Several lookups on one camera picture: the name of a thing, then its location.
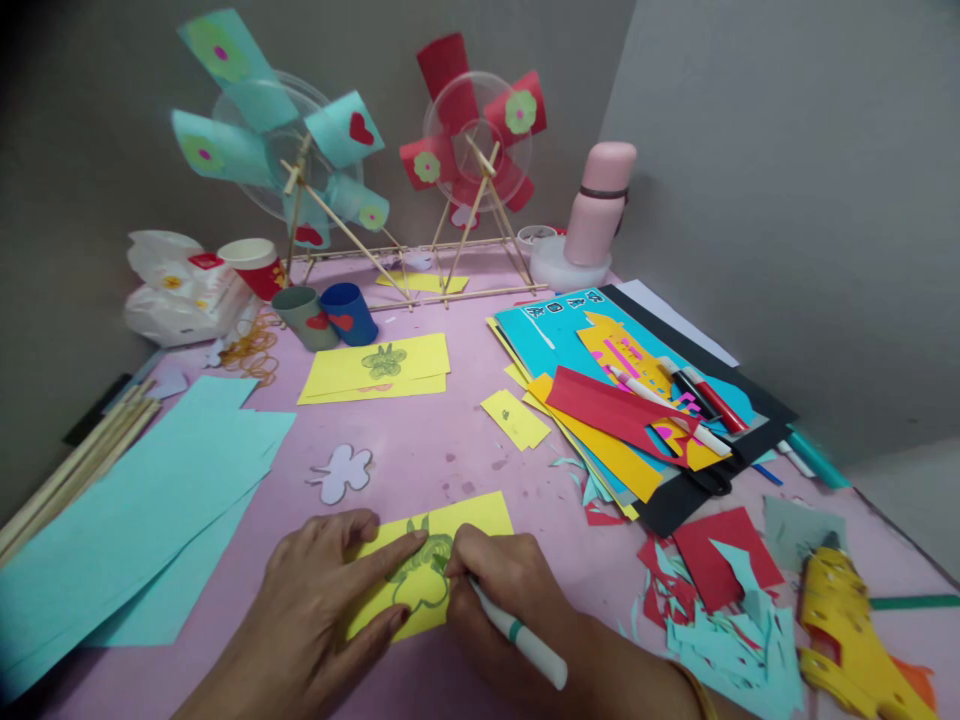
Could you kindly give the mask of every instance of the white marker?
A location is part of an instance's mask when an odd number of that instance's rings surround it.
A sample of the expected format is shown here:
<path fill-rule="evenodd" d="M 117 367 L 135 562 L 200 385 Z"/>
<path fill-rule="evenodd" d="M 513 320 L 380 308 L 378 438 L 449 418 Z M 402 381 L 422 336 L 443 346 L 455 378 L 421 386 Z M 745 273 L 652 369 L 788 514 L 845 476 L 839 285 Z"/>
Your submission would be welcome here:
<path fill-rule="evenodd" d="M 607 365 L 607 372 L 611 373 L 617 380 L 626 385 L 628 388 L 633 390 L 634 394 L 639 395 L 644 400 L 650 400 L 651 402 L 657 403 L 657 405 L 663 405 L 665 408 L 670 408 L 671 410 L 677 410 L 673 405 L 668 403 L 662 397 L 657 395 L 653 390 L 648 387 L 645 387 L 642 383 L 637 382 L 632 377 L 627 375 L 624 372 L 620 372 L 612 365 Z M 678 425 L 682 425 L 687 432 L 690 432 L 690 424 L 680 418 L 670 418 L 673 422 Z M 698 425 L 697 429 L 694 431 L 693 436 L 706 445 L 708 448 L 713 450 L 717 455 L 723 457 L 724 455 L 730 454 L 730 446 L 727 445 L 723 440 L 718 438 L 712 432 L 710 432 L 703 425 Z"/>
<path fill-rule="evenodd" d="M 817 476 L 817 474 L 810 469 L 810 466 L 803 461 L 803 458 L 797 455 L 796 451 L 787 444 L 786 440 L 781 440 L 777 443 L 777 450 L 786 455 L 787 459 L 793 463 L 794 467 L 796 467 L 804 477 L 814 478 Z"/>
<path fill-rule="evenodd" d="M 487 597 L 487 594 L 480 589 L 479 583 L 472 576 L 470 585 L 473 586 L 477 597 L 480 598 L 480 605 L 483 611 L 490 618 L 490 622 L 496 625 L 497 630 L 503 633 L 503 636 L 515 645 L 517 650 L 523 653 L 523 656 L 533 663 L 543 676 L 549 680 L 557 690 L 563 690 L 567 684 L 567 664 L 559 655 L 547 647 L 547 644 L 533 634 L 533 632 L 517 618 L 505 610 L 501 610 L 493 601 Z"/>

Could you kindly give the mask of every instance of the red paper cup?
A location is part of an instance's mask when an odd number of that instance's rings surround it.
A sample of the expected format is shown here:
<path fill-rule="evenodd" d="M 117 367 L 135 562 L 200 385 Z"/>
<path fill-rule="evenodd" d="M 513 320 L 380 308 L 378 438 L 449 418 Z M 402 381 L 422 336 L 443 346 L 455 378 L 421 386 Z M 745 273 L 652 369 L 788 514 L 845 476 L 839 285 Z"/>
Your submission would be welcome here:
<path fill-rule="evenodd" d="M 266 302 L 273 300 L 286 283 L 286 272 L 277 257 L 277 248 L 269 240 L 235 240 L 220 248 L 217 256 L 236 270 L 256 296 Z"/>

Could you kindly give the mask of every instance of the bracelet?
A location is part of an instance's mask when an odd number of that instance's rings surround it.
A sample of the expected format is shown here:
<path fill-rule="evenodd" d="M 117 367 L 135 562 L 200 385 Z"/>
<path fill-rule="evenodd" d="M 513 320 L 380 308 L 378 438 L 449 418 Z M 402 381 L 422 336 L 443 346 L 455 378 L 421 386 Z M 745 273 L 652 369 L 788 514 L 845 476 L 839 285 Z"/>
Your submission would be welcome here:
<path fill-rule="evenodd" d="M 703 720 L 720 720 L 717 709 L 713 705 L 713 700 L 710 699 L 703 685 L 697 680 L 697 676 L 675 660 L 668 660 L 668 662 L 677 668 L 690 683 L 694 695 L 697 696 L 697 702 L 700 704 L 700 715 Z"/>

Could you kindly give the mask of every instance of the thermos lid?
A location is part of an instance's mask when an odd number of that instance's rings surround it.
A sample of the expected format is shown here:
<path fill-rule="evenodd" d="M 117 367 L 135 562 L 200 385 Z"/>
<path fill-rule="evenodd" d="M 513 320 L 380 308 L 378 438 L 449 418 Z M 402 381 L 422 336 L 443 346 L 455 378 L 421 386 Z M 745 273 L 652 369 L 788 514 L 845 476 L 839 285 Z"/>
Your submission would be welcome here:
<path fill-rule="evenodd" d="M 630 185 L 637 149 L 630 143 L 597 143 L 587 155 L 583 187 L 598 192 L 617 192 Z"/>

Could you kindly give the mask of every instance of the green paper flower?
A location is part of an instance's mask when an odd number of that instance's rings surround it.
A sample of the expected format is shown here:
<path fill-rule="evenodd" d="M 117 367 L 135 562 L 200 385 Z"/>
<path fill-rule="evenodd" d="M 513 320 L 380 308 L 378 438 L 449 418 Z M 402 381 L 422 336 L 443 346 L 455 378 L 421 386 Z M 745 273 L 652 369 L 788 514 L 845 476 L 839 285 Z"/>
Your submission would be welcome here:
<path fill-rule="evenodd" d="M 250 74 L 246 56 L 216 23 L 206 19 L 190 23 L 187 39 L 200 62 L 214 75 L 228 82 L 241 82 Z"/>
<path fill-rule="evenodd" d="M 379 230 L 383 227 L 383 211 L 376 205 L 365 205 L 360 208 L 360 224 L 367 230 Z"/>
<path fill-rule="evenodd" d="M 440 177 L 440 161 L 429 150 L 417 154 L 413 159 L 413 169 L 424 182 L 436 182 Z"/>
<path fill-rule="evenodd" d="M 197 170 L 218 173 L 223 170 L 223 158 L 217 146 L 201 135 L 178 137 L 180 148 L 187 161 Z"/>
<path fill-rule="evenodd" d="M 529 90 L 514 93 L 507 100 L 506 122 L 510 132 L 523 135 L 537 121 L 537 99 Z"/>

